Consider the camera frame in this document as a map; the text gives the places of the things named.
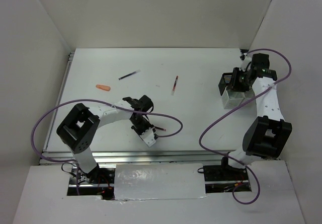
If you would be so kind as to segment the red gel pen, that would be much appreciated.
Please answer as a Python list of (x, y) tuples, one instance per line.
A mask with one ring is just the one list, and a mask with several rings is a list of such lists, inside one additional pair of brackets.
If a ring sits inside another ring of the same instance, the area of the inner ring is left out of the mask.
[(165, 128), (161, 128), (161, 127), (157, 127), (157, 126), (155, 126), (154, 128), (157, 129), (157, 130), (160, 130), (160, 131), (166, 131)]
[(173, 88), (172, 88), (172, 91), (171, 91), (171, 95), (173, 96), (174, 93), (175, 93), (175, 90), (176, 90), (176, 86), (177, 86), (177, 82), (178, 82), (178, 78), (179, 76), (177, 75), (176, 78), (175, 78), (175, 82), (174, 82), (174, 85), (173, 85)]

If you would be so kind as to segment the orange lead case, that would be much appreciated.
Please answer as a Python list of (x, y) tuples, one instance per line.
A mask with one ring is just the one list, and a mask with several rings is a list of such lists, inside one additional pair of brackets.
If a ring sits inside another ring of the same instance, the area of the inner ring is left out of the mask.
[(106, 85), (96, 85), (97, 89), (103, 90), (103, 91), (110, 91), (111, 88), (109, 86)]

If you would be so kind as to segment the dark purple gel pen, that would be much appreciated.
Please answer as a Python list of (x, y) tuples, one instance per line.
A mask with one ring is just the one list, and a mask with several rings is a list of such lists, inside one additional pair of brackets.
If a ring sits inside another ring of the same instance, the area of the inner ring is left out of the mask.
[(126, 75), (124, 75), (124, 76), (119, 77), (119, 78), (118, 78), (118, 80), (125, 79), (125, 78), (130, 77), (130, 76), (132, 76), (132, 75), (134, 75), (134, 74), (137, 74), (137, 73), (139, 73), (139, 72), (140, 72), (140, 70), (133, 71), (133, 72), (131, 72), (131, 73), (128, 73), (128, 74), (126, 74)]

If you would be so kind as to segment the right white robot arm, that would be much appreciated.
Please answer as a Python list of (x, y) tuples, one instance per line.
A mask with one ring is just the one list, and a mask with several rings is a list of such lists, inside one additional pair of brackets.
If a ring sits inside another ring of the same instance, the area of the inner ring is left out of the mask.
[(292, 125), (286, 122), (277, 96), (277, 73), (270, 69), (269, 55), (244, 53), (242, 64), (222, 74), (218, 84), (224, 109), (256, 106), (257, 116), (243, 137), (242, 145), (221, 160), (219, 173), (225, 180), (254, 161), (280, 156)]

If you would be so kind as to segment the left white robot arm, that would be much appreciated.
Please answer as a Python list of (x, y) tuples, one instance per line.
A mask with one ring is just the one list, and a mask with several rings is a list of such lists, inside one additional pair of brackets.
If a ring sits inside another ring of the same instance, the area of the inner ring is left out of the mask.
[(64, 118), (56, 133), (71, 150), (79, 165), (81, 177), (88, 183), (94, 183), (103, 173), (90, 148), (97, 129), (116, 121), (130, 120), (131, 129), (148, 147), (151, 147), (157, 139), (155, 126), (148, 118), (134, 111), (148, 112), (153, 109), (154, 104), (146, 95), (140, 99), (126, 97), (112, 106), (95, 109), (79, 103)]

